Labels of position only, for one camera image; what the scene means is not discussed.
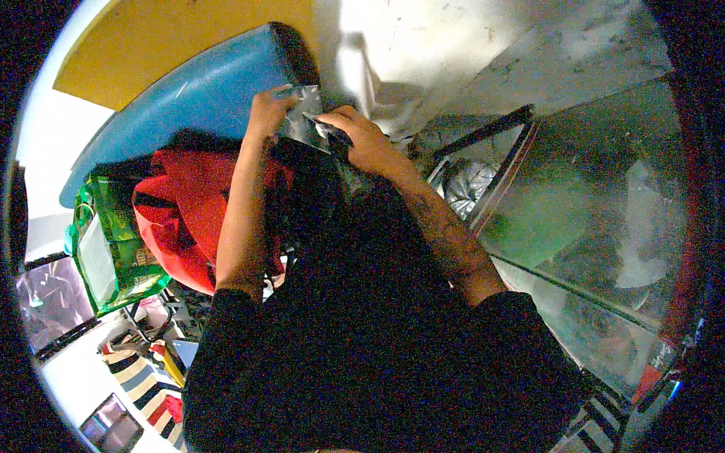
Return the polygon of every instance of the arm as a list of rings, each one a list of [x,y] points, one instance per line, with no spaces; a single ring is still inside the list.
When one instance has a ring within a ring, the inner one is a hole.
[[[274,88],[254,97],[249,125],[234,167],[217,248],[216,290],[241,289],[253,301],[262,300],[262,170],[286,111],[297,102],[295,97],[274,99],[274,91],[282,88],[287,87]]]
[[[421,179],[412,162],[392,147],[374,123],[350,106],[320,115],[318,119],[349,135],[354,144],[349,151],[352,164],[395,185],[418,221],[444,276],[460,288],[470,306],[475,307],[488,296],[506,291],[483,246],[468,235],[445,201]]]

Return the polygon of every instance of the glass panel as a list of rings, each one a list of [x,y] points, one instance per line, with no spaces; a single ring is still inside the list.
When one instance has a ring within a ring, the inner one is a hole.
[[[656,331],[682,258],[684,166],[663,81],[559,112],[478,238]]]
[[[492,258],[504,282],[531,294],[536,309],[568,353],[609,387],[632,398],[655,334],[555,284]]]

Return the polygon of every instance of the yellow surface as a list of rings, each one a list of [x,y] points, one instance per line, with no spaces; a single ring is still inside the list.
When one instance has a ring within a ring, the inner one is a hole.
[[[199,52],[273,20],[296,28],[317,55],[312,0],[113,0],[69,52],[53,88],[121,110]]]

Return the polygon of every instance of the green bag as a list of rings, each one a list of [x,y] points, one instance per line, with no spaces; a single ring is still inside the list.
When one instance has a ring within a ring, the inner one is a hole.
[[[158,294],[170,280],[138,233],[134,186],[91,176],[75,197],[72,256],[97,317]]]

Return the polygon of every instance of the hand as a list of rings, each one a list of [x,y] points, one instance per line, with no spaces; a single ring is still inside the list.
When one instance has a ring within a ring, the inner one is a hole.
[[[285,99],[275,99],[275,92],[291,87],[292,85],[278,86],[254,95],[246,136],[264,140],[277,133],[284,121],[284,116],[297,104],[297,95],[294,94]]]
[[[339,107],[317,119],[347,133],[353,144],[348,159],[362,171],[394,182],[400,175],[415,172],[413,163],[393,147],[380,128],[351,106]]]

